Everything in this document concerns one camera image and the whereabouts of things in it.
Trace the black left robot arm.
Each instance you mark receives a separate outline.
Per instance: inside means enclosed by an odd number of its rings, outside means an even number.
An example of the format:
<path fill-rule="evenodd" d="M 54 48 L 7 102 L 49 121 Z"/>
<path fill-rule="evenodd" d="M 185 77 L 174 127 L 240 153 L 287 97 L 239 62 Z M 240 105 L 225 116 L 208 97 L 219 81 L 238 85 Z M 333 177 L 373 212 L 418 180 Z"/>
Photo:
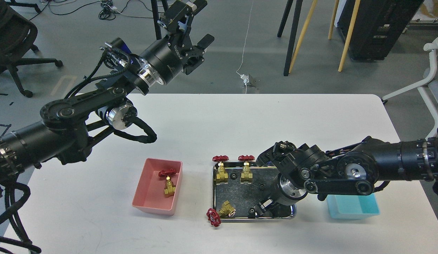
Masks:
<path fill-rule="evenodd" d="M 214 37 L 206 34 L 193 45 L 190 32 L 194 16 L 207 4 L 205 0 L 172 3 L 156 23 L 167 35 L 139 55 L 120 38 L 106 42 L 93 72 L 63 99 L 45 104 L 40 121 L 0 137 L 0 198 L 5 202 L 0 225 L 8 220 L 19 237 L 0 236 L 0 243 L 41 253 L 18 215 L 31 195 L 30 188 L 17 181 L 26 169 L 39 169 L 52 158 L 63 165 L 86 161 L 93 146 L 110 134 L 145 144 L 157 140 L 127 95 L 133 90 L 146 95 L 152 85 L 167 85 L 179 73 L 190 74 L 203 64 Z"/>

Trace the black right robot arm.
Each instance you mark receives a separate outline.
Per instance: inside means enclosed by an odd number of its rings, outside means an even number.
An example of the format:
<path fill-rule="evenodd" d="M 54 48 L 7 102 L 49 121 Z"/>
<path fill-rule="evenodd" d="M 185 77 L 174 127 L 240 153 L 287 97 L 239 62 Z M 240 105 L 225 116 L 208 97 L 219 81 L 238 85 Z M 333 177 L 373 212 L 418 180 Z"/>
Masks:
<path fill-rule="evenodd" d="M 269 195 L 254 206 L 256 217 L 273 206 L 291 206 L 308 193 L 317 194 L 320 201 L 330 194 L 370 195 L 390 181 L 432 181 L 438 195 L 438 136 L 399 143 L 367 136 L 360 143 L 327 152 L 280 141 L 256 160 L 257 166 L 269 163 L 279 174 Z"/>

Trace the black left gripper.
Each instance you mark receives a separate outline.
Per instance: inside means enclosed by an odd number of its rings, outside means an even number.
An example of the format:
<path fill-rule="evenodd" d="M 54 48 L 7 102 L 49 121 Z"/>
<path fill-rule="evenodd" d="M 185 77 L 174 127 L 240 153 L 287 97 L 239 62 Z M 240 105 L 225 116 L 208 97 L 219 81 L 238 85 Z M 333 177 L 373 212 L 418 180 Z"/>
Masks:
<path fill-rule="evenodd" d="M 157 23 L 171 35 L 181 35 L 185 38 L 189 35 L 193 17 L 207 5 L 206 0 L 182 1 L 176 0 L 171 7 L 160 15 Z M 191 74 L 196 68 L 204 63 L 206 48 L 214 42 L 211 34 L 206 34 L 198 45 L 186 50 L 183 60 L 177 53 L 169 48 L 169 36 L 153 42 L 139 56 L 145 59 L 159 74 L 163 84 L 167 85 L 182 71 Z"/>

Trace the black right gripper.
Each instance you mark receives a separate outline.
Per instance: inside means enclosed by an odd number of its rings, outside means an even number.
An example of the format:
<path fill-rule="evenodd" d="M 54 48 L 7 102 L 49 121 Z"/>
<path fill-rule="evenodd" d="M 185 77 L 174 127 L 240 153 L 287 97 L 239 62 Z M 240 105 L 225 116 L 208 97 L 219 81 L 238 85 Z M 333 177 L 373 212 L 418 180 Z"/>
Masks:
<path fill-rule="evenodd" d="M 269 186 L 268 199 L 255 205 L 256 217 L 273 217 L 271 209 L 277 206 L 291 206 L 307 196 L 305 189 L 299 189 L 283 175 L 277 175 Z"/>

